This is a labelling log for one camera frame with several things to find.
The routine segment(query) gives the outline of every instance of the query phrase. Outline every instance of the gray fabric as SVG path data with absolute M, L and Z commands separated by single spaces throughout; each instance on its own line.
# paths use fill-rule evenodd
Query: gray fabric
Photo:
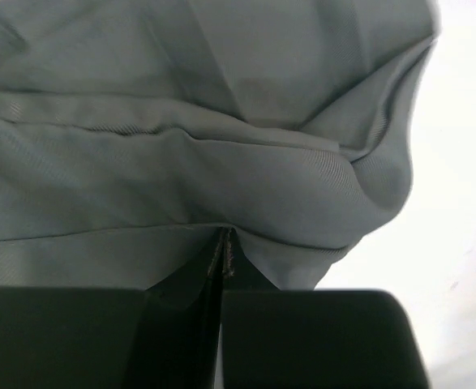
M 233 227 L 314 287 L 405 202 L 434 30 L 424 0 L 1 1 L 0 283 L 145 288 Z

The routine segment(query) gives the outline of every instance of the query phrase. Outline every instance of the seam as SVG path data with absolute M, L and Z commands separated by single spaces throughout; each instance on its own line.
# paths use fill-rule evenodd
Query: seam
M 232 88 L 230 87 L 231 82 L 229 80 L 227 71 L 225 71 L 225 65 L 224 63 L 222 63 L 222 61 L 220 61 L 220 59 L 216 55 L 216 51 L 212 48 L 211 41 L 208 39 L 208 35 L 205 32 L 204 27 L 202 26 L 202 23 L 199 20 L 199 16 L 191 0 L 185 0 L 184 2 L 186 3 L 187 8 L 191 12 L 191 14 L 193 15 L 195 22 L 198 25 L 199 32 L 201 36 L 203 37 L 203 39 L 205 40 L 205 43 L 208 47 L 209 56 L 212 59 L 213 64 L 216 66 L 216 71 L 223 78 L 223 84 L 225 86 L 225 90 L 229 94 L 230 100 L 232 104 L 234 105 L 234 108 L 236 109 L 236 111 L 238 111 L 238 117 L 243 120 L 245 116 L 243 114 L 242 107 L 239 106 L 239 101 L 236 95 L 232 92 Z
M 162 135 L 168 130 L 181 130 L 183 131 L 187 136 L 189 136 L 192 139 L 199 140 L 199 141 L 213 141 L 213 142 L 222 142 L 222 143 L 236 143 L 236 144 L 248 144 L 251 146 L 264 146 L 264 147 L 279 147 L 279 148 L 287 148 L 287 149 L 298 149 L 298 150 L 305 150 L 305 151 L 315 151 L 315 152 L 328 152 L 330 154 L 333 154 L 335 156 L 340 156 L 344 157 L 342 154 L 339 153 L 339 150 L 332 151 L 332 150 L 325 150 L 323 148 L 316 148 L 316 147 L 305 147 L 303 145 L 297 145 L 297 144 L 279 144 L 279 143 L 273 143 L 272 141 L 267 143 L 254 143 L 254 142 L 246 142 L 246 141 L 239 141 L 235 139 L 218 139 L 216 137 L 214 138 L 200 138 L 193 136 L 193 134 L 189 133 L 185 129 L 181 128 L 180 126 L 175 126 L 173 124 L 164 124 L 160 125 L 158 127 L 151 127 L 148 129 L 143 129 L 140 127 L 141 132 L 138 133 L 130 133 L 130 134 L 122 134 L 121 132 L 116 132 L 116 131 L 109 131 L 109 130 L 102 130 L 100 126 L 96 127 L 85 127 L 85 126 L 77 126 L 75 124 L 65 124 L 65 123 L 52 123 L 52 122 L 21 122 L 21 121 L 14 121 L 6 118 L 1 118 L 0 121 L 9 123 L 12 125 L 19 125 L 19 126 L 55 126 L 55 127 L 60 127 L 60 128 L 67 128 L 67 127 L 72 127 L 78 130 L 83 130 L 86 131 L 87 133 L 90 134 L 106 134 L 106 135 L 114 135 L 114 136 L 119 136 L 122 138 L 132 138 L 135 136 L 154 136 L 154 135 Z
M 366 34 L 363 31 L 364 28 L 362 24 L 360 23 L 360 14 L 358 12 L 358 4 L 356 1 L 352 1 L 351 6 L 353 7 L 353 17 L 357 24 L 356 33 L 357 33 L 360 50 L 362 52 L 362 62 L 363 62 L 364 71 L 365 71 L 363 77 L 366 78 L 366 76 L 371 73 L 372 59 L 371 59 L 371 55 L 368 55 L 368 47 L 367 47 L 368 44 L 366 42 Z
M 152 15 L 153 12 L 151 11 L 151 8 L 150 8 L 151 6 L 152 5 L 150 4 L 148 6 L 148 9 L 150 9 L 150 14 L 151 14 L 150 17 L 152 18 L 153 17 L 153 15 Z M 151 39 L 153 39 L 153 41 L 157 44 L 158 49 L 164 54 L 164 58 L 167 61 L 167 64 L 169 65 L 169 69 L 170 69 L 169 73 L 171 74 L 171 76 L 173 77 L 173 79 L 175 80 L 177 85 L 180 87 L 180 89 L 182 89 L 182 91 L 185 94 L 187 100 L 192 102 L 193 101 L 192 93 L 187 88 L 187 86 L 182 82 L 180 77 L 178 77 L 177 72 L 174 71 L 174 61 L 172 60 L 172 58 L 169 54 L 169 51 L 165 48 L 164 44 L 159 39 L 158 34 L 155 31 L 156 29 L 152 26 L 152 21 L 150 20 L 149 23 L 147 23 L 147 20 L 145 19 L 145 17 L 148 16 L 148 15 L 146 15 L 146 13 L 144 11 L 142 11 L 140 13 L 140 15 L 138 15 L 138 16 L 139 16 L 139 21 L 142 23 L 144 28 L 148 31 L 148 34 L 151 37 Z
M 81 231 L 75 233 L 64 233 L 61 235 L 47 235 L 41 237 L 21 237 L 17 239 L 0 240 L 0 247 L 21 246 L 33 241 L 42 241 L 47 239 L 61 239 L 68 240 L 74 239 L 78 236 L 110 236 L 110 235 L 122 235 L 124 233 L 138 232 L 146 229 L 153 231 L 174 231 L 174 230 L 190 230 L 195 231 L 202 228 L 220 228 L 218 224 L 185 224 L 185 225 L 149 225 L 143 227 L 121 227 L 113 229 L 99 229 L 91 231 Z

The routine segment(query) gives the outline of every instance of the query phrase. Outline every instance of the white background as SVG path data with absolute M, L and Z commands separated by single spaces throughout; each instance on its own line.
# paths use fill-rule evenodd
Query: white background
M 319 286 L 388 290 L 434 388 L 476 389 L 476 0 L 439 3 L 443 31 L 411 124 L 410 199 Z

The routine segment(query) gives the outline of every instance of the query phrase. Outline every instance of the gray cloth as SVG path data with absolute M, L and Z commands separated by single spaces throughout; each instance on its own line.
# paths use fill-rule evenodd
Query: gray cloth
M 0 1 L 0 284 L 144 289 L 220 227 L 313 288 L 401 209 L 425 0 Z

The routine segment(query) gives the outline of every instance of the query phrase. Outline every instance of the black plastic part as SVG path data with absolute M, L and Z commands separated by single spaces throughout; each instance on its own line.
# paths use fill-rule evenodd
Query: black plastic part
M 146 295 L 123 387 L 205 389 L 220 327 L 224 233 Z
M 222 328 L 222 365 L 216 371 Z M 148 291 L 0 288 L 0 389 L 426 389 L 387 293 L 282 292 L 222 230 Z
M 225 389 L 427 389 L 405 312 L 383 292 L 224 291 Z
M 144 295 L 0 289 L 0 389 L 120 388 Z

